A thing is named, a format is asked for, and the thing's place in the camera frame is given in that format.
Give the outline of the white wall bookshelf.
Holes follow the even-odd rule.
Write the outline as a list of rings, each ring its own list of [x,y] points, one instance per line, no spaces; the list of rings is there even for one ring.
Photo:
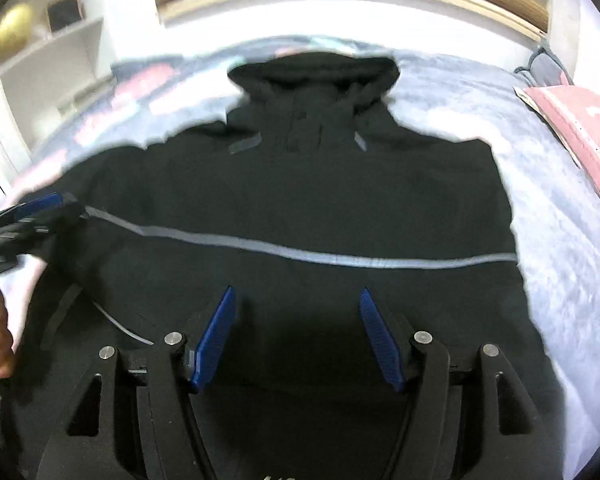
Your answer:
[[[27,45],[0,51],[0,78],[6,101],[24,144],[34,150],[70,115],[102,74],[99,67],[102,12],[93,0],[79,0],[82,20],[51,32],[47,6],[57,0],[7,0],[4,14],[18,3],[33,10]]]

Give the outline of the pink pillow with elephant print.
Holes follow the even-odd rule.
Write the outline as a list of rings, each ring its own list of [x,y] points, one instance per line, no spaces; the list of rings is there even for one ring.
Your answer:
[[[600,96],[564,84],[516,89],[515,93],[548,123],[600,198]]]

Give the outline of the black picture frame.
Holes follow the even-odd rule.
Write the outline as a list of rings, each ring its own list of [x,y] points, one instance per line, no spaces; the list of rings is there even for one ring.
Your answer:
[[[82,20],[79,0],[57,0],[50,3],[46,11],[51,32],[59,32]]]

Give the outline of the grey floral bed sheet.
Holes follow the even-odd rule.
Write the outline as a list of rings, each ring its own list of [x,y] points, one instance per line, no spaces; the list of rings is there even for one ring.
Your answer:
[[[166,62],[175,76],[105,117],[110,94],[63,124],[12,181],[8,198],[55,179],[106,148],[145,146],[197,122],[222,118],[238,89],[227,78],[241,62],[303,51],[373,56],[382,47],[322,36],[251,40],[207,55]],[[448,140],[489,142],[509,197],[532,321],[566,396],[564,475],[576,478],[600,447],[600,199],[552,130],[519,99],[520,73],[452,55],[393,52],[400,78],[390,92],[399,122]],[[94,118],[97,130],[78,140]]]

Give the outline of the grey pillow behind pink pillow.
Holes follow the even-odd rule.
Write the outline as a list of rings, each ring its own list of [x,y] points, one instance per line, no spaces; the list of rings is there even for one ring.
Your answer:
[[[557,55],[545,46],[539,46],[524,66],[514,73],[524,78],[530,87],[572,86],[573,81]]]

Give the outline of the black jacket with reflective stripe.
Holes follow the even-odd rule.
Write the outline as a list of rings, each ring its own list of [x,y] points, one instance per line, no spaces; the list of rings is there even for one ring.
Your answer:
[[[228,76],[245,95],[223,120],[110,148],[19,196],[68,195],[87,217],[35,252],[0,478],[39,479],[101,348],[187,334],[227,287],[235,322],[190,399],[213,479],[388,479],[407,404],[370,346],[363,290],[452,348],[499,346],[562,461],[564,396],[490,146],[401,127],[391,58],[305,53]]]

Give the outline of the yellow globe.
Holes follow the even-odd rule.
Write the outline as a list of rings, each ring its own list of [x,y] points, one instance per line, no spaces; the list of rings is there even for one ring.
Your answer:
[[[27,3],[10,8],[0,21],[0,51],[18,52],[23,49],[32,34],[33,10]]]

